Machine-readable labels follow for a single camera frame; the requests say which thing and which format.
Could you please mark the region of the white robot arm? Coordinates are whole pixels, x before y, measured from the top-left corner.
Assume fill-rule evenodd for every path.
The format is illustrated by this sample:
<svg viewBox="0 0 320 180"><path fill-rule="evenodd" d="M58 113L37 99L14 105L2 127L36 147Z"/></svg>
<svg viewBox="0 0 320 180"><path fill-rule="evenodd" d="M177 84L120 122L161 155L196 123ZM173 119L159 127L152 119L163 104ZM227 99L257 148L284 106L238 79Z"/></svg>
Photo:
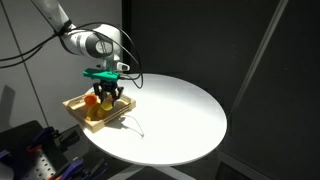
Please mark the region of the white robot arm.
<svg viewBox="0 0 320 180"><path fill-rule="evenodd" d="M85 77L98 79L93 84L94 93L100 102L115 102L121 97L123 87L117 81L120 73L129 71L130 66L121 61L121 34L123 31L113 25L98 22L94 29L76 27L67 16L58 0L31 0L38 11L59 36L64 49L75 55L100 59L97 69L87 68Z"/></svg>

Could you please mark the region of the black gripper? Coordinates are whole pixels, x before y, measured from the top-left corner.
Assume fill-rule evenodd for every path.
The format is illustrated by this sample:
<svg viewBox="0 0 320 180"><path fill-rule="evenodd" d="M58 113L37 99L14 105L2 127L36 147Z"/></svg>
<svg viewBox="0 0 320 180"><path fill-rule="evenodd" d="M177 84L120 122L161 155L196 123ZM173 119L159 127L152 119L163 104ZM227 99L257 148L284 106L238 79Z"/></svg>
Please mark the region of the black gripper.
<svg viewBox="0 0 320 180"><path fill-rule="evenodd" d="M102 100L103 93L112 94L112 105L115 105L116 101L121 98L124 88L119 86L116 82L109 82L100 80L93 84L94 94Z"/></svg>

